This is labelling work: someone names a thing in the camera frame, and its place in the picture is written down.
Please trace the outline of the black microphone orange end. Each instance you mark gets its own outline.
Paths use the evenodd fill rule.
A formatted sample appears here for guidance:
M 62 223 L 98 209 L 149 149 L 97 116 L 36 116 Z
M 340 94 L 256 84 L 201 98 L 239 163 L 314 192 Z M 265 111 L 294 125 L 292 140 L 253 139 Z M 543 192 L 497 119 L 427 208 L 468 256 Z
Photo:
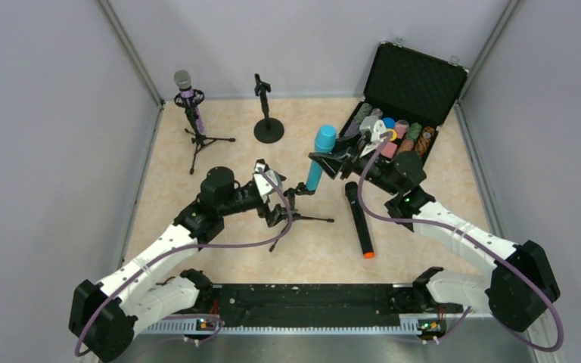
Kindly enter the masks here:
M 365 212 L 359 202 L 358 184 L 354 181 L 347 182 L 345 184 L 344 192 L 353 217 L 353 222 L 363 258 L 373 259 L 375 256 L 374 247 L 371 240 L 370 231 L 368 229 Z

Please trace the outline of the tripod stand with shock mount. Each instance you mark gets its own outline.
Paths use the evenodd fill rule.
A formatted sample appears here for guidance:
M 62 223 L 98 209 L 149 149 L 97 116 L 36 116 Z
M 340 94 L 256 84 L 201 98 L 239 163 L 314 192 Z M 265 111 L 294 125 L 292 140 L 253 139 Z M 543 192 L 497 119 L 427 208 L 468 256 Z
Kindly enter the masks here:
M 191 129 L 185 132 L 191 136 L 194 145 L 194 153 L 191 162 L 190 175 L 194 174 L 198 154 L 206 147 L 217 141 L 236 142 L 235 138 L 215 138 L 209 137 L 204 132 L 203 121 L 200 117 L 199 105 L 205 100 L 205 94 L 198 89 L 187 87 L 179 89 L 179 93 L 174 97 L 175 105 L 185 111 L 186 118 Z

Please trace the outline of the black tripod clip stand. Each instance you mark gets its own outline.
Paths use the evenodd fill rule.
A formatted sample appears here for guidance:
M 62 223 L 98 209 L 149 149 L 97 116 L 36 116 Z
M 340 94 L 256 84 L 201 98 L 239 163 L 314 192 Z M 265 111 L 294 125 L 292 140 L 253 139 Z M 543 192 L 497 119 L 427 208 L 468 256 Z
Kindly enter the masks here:
M 307 220 L 307 221 L 320 221 L 320 222 L 334 223 L 335 220 L 333 218 L 323 218 L 323 217 L 317 217 L 317 216 L 305 216 L 299 212 L 299 210 L 297 209 L 297 206 L 296 206 L 297 196 L 303 196 L 303 195 L 312 196 L 314 193 L 315 193 L 315 191 L 310 191 L 304 182 L 299 182 L 296 187 L 288 188 L 286 191 L 284 191 L 283 196 L 285 197 L 286 201 L 288 202 L 290 210 L 292 212 L 291 214 L 288 213 L 288 216 L 292 215 L 292 218 L 294 221 Z

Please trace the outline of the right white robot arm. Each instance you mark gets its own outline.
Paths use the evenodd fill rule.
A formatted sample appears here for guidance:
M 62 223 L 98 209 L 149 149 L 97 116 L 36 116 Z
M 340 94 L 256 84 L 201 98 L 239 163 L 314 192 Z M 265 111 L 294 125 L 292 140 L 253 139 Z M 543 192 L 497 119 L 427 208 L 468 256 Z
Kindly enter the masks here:
M 392 160 L 380 156 L 383 144 L 370 145 L 355 137 L 337 141 L 330 153 L 310 153 L 330 178 L 359 175 L 391 195 L 385 204 L 387 222 L 434 239 L 472 264 L 479 275 L 432 271 L 424 286 L 434 301 L 486 310 L 507 329 L 524 332 L 549 313 L 559 334 L 564 332 L 555 302 L 561 292 L 548 256 L 541 245 L 498 237 L 465 221 L 420 186 L 426 174 L 414 150 Z

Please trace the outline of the purple glitter microphone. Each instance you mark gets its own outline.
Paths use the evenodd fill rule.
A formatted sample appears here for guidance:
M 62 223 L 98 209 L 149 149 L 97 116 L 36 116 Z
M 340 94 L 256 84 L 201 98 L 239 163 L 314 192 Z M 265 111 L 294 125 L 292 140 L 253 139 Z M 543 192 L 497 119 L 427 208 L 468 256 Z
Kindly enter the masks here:
M 204 101 L 204 93 L 192 88 L 191 75 L 187 70 L 175 71 L 173 78 L 179 88 L 179 93 L 175 96 L 174 102 L 177 106 L 185 109 L 185 115 L 194 132 L 203 134 L 204 125 L 200 118 L 198 106 Z

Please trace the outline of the black round-base mic stand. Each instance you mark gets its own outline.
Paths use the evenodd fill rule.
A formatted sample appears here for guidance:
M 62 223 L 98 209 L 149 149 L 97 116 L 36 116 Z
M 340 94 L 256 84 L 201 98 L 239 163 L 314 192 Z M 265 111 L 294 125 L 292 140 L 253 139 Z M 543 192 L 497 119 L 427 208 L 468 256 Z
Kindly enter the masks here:
M 270 117 L 269 114 L 267 94 L 272 91 L 271 85 L 262 81 L 258 73 L 254 74 L 254 78 L 256 83 L 254 92 L 255 96 L 259 97 L 263 118 L 256 123 L 253 133 L 257 141 L 264 144 L 273 144 L 284 136 L 284 125 L 280 120 Z

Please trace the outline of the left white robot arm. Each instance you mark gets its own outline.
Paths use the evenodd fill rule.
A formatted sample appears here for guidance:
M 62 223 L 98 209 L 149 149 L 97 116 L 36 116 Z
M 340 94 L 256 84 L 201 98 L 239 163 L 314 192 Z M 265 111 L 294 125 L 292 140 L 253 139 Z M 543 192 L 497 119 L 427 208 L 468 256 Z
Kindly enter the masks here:
M 226 216 L 255 210 L 270 222 L 272 194 L 291 213 L 283 196 L 285 179 L 263 159 L 255 162 L 251 180 L 243 185 L 228 167 L 209 170 L 197 196 L 149 247 L 101 280 L 84 280 L 75 288 L 68 325 L 77 338 L 75 357 L 94 355 L 101 362 L 113 361 L 146 327 L 195 306 L 199 284 L 188 278 L 161 287 L 157 282 L 202 249 L 219 248 L 213 239 L 224 229 Z

